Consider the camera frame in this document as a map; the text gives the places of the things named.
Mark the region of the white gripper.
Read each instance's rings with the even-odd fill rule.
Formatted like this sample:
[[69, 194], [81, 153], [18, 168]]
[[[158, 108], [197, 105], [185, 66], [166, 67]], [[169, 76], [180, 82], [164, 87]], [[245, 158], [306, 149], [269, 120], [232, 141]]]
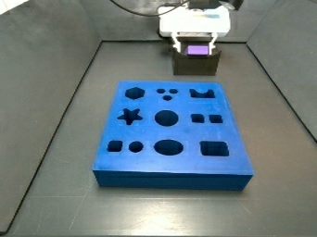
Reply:
[[196, 10], [181, 6], [176, 10], [170, 10], [170, 6], [162, 6], [158, 9], [160, 16], [160, 34], [164, 37], [173, 38], [174, 49], [181, 53], [181, 42], [178, 34], [185, 33], [212, 33], [209, 42], [209, 51], [216, 48], [219, 36], [225, 37], [231, 31], [231, 16], [229, 10], [220, 6], [216, 9]]

